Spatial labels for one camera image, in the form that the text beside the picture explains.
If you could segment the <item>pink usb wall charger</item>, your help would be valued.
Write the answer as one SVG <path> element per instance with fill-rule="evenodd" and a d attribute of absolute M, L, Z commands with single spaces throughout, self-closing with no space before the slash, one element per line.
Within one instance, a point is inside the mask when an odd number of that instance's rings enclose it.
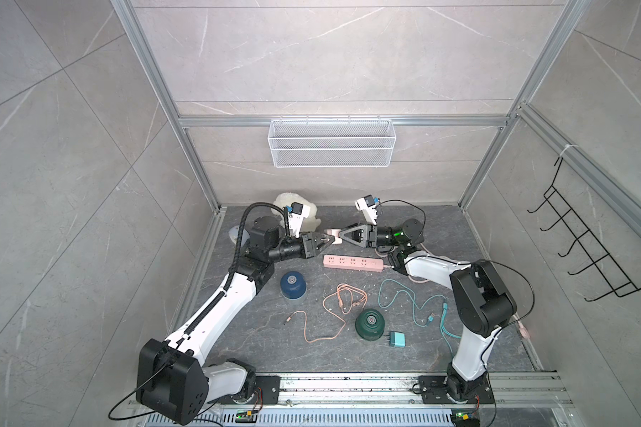
<path fill-rule="evenodd" d="M 340 237 L 340 229 L 327 229 L 324 233 L 329 236 L 333 236 L 333 245 L 341 245 L 343 243 L 343 240 Z"/>

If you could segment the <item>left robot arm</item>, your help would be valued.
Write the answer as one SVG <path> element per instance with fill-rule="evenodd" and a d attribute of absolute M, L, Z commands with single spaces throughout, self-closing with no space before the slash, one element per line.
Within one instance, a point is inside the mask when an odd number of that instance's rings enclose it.
<path fill-rule="evenodd" d="M 149 340 L 139 355 L 136 401 L 179 425 L 188 425 L 209 402 L 248 400 L 256 370 L 230 359 L 206 366 L 211 349 L 237 314 L 274 274 L 276 263 L 309 259 L 334 242 L 331 235 L 302 231 L 311 208 L 256 202 L 240 218 L 233 262 L 221 285 L 181 327 L 162 341 Z"/>

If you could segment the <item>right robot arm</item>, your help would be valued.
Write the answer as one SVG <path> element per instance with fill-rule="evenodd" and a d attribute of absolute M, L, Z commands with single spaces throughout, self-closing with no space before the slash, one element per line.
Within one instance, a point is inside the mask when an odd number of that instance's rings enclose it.
<path fill-rule="evenodd" d="M 363 248 L 386 248 L 393 269 L 404 275 L 426 279 L 452 290 L 463 324 L 459 348 L 447 368 L 448 398 L 463 404 L 480 394 L 488 379 L 488 359 L 500 333 L 519 319 L 517 303 L 492 260 L 453 261 L 430 254 L 423 246 L 425 220 L 408 219 L 397 226 L 380 226 L 382 203 L 368 195 L 355 202 L 365 223 L 350 225 L 332 234 L 342 242 Z"/>

